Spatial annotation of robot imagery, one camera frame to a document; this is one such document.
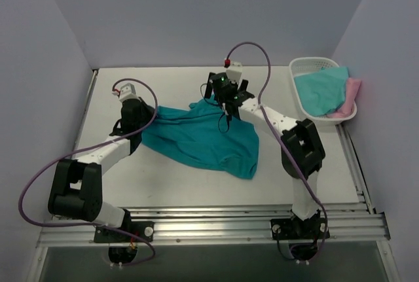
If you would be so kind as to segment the teal t shirt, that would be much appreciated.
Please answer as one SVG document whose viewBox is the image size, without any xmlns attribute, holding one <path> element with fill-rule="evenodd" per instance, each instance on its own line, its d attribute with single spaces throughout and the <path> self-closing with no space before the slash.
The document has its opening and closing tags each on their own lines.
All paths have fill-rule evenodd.
<svg viewBox="0 0 419 282">
<path fill-rule="evenodd" d="M 248 122 L 225 124 L 215 101 L 201 99 L 188 110 L 160 106 L 142 133 L 142 143 L 176 162 L 198 169 L 225 171 L 252 179 L 259 159 L 259 136 Z"/>
</svg>

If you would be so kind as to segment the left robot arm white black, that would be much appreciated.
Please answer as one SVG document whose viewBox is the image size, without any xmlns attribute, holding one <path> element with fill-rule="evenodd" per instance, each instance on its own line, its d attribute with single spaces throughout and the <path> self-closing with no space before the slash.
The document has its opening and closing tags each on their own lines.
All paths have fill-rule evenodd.
<svg viewBox="0 0 419 282">
<path fill-rule="evenodd" d="M 53 215 L 108 226 L 108 233 L 115 241 L 127 241 L 132 234 L 128 212 L 104 202 L 102 177 L 139 147 L 141 129 L 152 120 L 154 112 L 140 97 L 124 100 L 121 118 L 105 140 L 106 146 L 57 163 L 48 211 Z"/>
</svg>

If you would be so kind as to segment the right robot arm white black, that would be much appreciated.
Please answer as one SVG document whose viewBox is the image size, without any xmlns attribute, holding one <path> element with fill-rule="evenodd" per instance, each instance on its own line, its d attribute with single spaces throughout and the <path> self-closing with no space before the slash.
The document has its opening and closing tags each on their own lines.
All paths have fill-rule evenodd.
<svg viewBox="0 0 419 282">
<path fill-rule="evenodd" d="M 298 238 L 305 238 L 314 231 L 311 217 L 320 209 L 318 175 L 325 150 L 318 130 L 307 118 L 290 118 L 259 102 L 247 91 L 247 84 L 247 80 L 237 84 L 227 73 L 210 73 L 204 97 L 214 98 L 228 122 L 233 119 L 248 122 L 280 144 L 282 167 L 293 179 L 291 211 L 296 217 L 290 223 L 291 230 Z"/>
</svg>

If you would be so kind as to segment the white plastic laundry basket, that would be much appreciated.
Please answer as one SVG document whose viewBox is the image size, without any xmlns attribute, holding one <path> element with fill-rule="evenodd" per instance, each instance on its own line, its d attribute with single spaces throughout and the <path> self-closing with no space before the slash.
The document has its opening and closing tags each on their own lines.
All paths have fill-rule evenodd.
<svg viewBox="0 0 419 282">
<path fill-rule="evenodd" d="M 297 110 L 317 126 L 336 126 L 357 113 L 355 98 L 361 86 L 349 69 L 322 57 L 295 58 L 289 64 Z"/>
</svg>

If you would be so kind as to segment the light teal shirt in basket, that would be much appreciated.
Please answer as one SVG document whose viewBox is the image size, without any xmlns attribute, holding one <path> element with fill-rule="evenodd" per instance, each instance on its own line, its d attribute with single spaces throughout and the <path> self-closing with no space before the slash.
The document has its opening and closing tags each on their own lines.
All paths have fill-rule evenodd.
<svg viewBox="0 0 419 282">
<path fill-rule="evenodd" d="M 310 116 L 335 112 L 345 100 L 347 67 L 331 67 L 294 78 L 302 108 Z"/>
</svg>

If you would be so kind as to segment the pink shirt in basket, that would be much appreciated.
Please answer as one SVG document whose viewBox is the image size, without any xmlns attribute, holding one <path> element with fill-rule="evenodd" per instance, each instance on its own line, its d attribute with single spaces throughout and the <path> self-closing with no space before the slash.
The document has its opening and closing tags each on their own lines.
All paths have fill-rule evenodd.
<svg viewBox="0 0 419 282">
<path fill-rule="evenodd" d="M 344 103 L 333 113 L 328 114 L 328 118 L 348 118 L 354 111 L 355 98 L 361 87 L 361 80 L 348 78 L 346 81 L 346 92 Z"/>
</svg>

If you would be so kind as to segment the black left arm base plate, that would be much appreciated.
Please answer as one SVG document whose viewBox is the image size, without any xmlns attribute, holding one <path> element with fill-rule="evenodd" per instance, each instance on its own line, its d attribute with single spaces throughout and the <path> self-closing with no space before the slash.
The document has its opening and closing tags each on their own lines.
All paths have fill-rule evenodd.
<svg viewBox="0 0 419 282">
<path fill-rule="evenodd" d="M 152 242 L 155 223 L 150 220 L 134 221 L 126 228 L 99 226 L 94 234 L 94 243 Z"/>
</svg>

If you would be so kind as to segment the aluminium rail frame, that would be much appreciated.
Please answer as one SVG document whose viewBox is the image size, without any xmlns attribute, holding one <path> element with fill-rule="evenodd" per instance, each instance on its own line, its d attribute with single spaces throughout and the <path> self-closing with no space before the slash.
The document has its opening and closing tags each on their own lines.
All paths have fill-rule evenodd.
<svg viewBox="0 0 419 282">
<path fill-rule="evenodd" d="M 331 241 L 381 241 L 390 236 L 375 213 L 341 126 L 319 131 L 326 157 L 318 178 Z M 128 209 L 134 220 L 155 223 L 155 245 L 266 243 L 272 219 L 290 216 L 292 182 L 276 159 L 279 146 L 260 134 L 256 176 L 184 166 L 146 147 L 121 160 L 103 177 L 103 198 Z"/>
</svg>

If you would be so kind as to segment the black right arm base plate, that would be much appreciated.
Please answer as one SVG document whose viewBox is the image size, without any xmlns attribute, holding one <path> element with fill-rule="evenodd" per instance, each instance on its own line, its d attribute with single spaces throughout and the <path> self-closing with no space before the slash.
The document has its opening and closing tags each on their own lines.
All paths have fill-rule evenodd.
<svg viewBox="0 0 419 282">
<path fill-rule="evenodd" d="M 324 232 L 324 224 L 324 218 L 311 218 L 306 220 L 300 220 L 298 218 L 270 220 L 272 239 L 279 241 L 329 239 L 330 233 L 329 231 Z"/>
</svg>

